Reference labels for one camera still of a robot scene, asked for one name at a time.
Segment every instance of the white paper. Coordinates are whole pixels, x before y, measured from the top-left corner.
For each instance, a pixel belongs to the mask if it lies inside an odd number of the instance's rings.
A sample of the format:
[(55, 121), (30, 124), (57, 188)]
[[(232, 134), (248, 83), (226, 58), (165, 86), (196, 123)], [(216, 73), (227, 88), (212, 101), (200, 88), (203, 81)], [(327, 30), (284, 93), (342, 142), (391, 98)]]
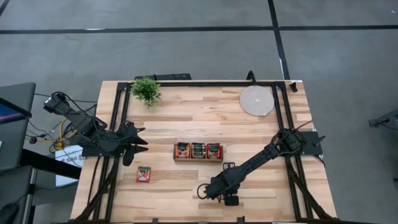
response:
[[(63, 150), (55, 151), (55, 159), (73, 166), (83, 167), (84, 158), (81, 156), (82, 150), (83, 148), (80, 146), (69, 146)], [(74, 183), (76, 181), (78, 180), (61, 175), (55, 176), (55, 185), (57, 187)]]

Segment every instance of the table leg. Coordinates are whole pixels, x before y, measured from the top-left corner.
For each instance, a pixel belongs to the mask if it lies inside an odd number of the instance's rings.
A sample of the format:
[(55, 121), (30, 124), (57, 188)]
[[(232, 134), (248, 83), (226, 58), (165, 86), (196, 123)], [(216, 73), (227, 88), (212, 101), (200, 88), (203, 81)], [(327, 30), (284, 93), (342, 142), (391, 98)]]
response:
[(27, 149), (22, 150), (21, 166), (32, 166), (39, 170), (45, 170), (53, 172), (64, 177), (70, 177), (73, 179), (79, 179), (81, 168), (60, 162), (56, 159), (51, 159), (47, 156), (40, 155), (36, 152), (29, 151)]

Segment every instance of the robotic arm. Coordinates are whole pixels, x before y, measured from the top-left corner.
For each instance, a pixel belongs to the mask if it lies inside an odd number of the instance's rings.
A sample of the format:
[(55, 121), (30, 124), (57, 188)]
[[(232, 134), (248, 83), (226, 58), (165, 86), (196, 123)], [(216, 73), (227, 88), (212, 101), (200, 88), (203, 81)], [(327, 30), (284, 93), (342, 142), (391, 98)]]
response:
[(202, 184), (205, 185), (205, 197), (199, 196), (199, 188), (202, 185), (199, 186), (197, 192), (199, 198), (211, 198), (212, 200), (218, 198), (221, 201), (223, 197), (225, 205), (239, 205), (239, 198), (236, 194), (241, 182), (248, 174), (278, 156), (294, 156), (300, 153), (306, 143), (305, 138), (296, 129), (279, 131), (262, 151), (240, 166), (235, 166), (233, 162), (224, 163), (223, 172), (212, 177), (210, 184)]
[(137, 129), (134, 123), (127, 121), (121, 124), (116, 132), (105, 130), (107, 125), (97, 117), (87, 114), (88, 110), (75, 111), (66, 101), (68, 96), (62, 92), (55, 92), (44, 103), (44, 109), (70, 120), (77, 135), (71, 139), (72, 143), (83, 148), (82, 156), (111, 156), (124, 155), (123, 165), (129, 166), (135, 153), (147, 151), (148, 148), (138, 144), (148, 144), (137, 133), (145, 128)]

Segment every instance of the wooden tray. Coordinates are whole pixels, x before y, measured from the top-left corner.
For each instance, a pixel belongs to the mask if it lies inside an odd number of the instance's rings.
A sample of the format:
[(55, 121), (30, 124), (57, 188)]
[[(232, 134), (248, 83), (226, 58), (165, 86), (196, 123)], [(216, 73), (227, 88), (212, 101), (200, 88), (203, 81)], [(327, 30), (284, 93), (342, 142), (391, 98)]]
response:
[(174, 161), (177, 161), (177, 162), (222, 162), (224, 159), (224, 146), (223, 145), (221, 145), (220, 153), (221, 153), (221, 159), (208, 159), (207, 155), (203, 159), (191, 158), (191, 152), (189, 152), (188, 158), (178, 158), (177, 155), (175, 154), (175, 144), (174, 144), (173, 159), (174, 159)]

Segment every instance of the black floor stripe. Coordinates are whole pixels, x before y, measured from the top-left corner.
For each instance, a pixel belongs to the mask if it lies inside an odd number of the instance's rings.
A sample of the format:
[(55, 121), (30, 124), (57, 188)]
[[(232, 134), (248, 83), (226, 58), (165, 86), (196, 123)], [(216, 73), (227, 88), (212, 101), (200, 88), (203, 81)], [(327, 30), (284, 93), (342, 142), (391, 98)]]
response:
[(219, 27), (159, 27), (115, 29), (51, 29), (51, 30), (0, 30), (0, 34), (104, 34), (141, 32), (212, 32), (274, 30), (271, 26), (219, 26)]
[(0, 7), (0, 16), (4, 12), (4, 10), (6, 10), (6, 7), (7, 7), (9, 2), (10, 2), (10, 0), (4, 0), (4, 2), (2, 3), (2, 5)]
[(278, 19), (276, 17), (274, 1), (268, 0), (268, 5), (269, 5), (269, 11), (271, 13), (272, 26), (274, 28), (276, 47), (278, 49), (278, 55), (279, 55), (280, 63), (282, 65), (282, 78), (285, 80), (290, 80), (290, 74), (289, 74), (289, 69), (287, 68), (285, 50), (284, 50), (284, 46), (282, 43), (282, 37), (280, 36), (280, 32), (279, 32), (279, 25), (278, 25)]
[(398, 25), (374, 26), (281, 26), (279, 30), (381, 30), (398, 29)]

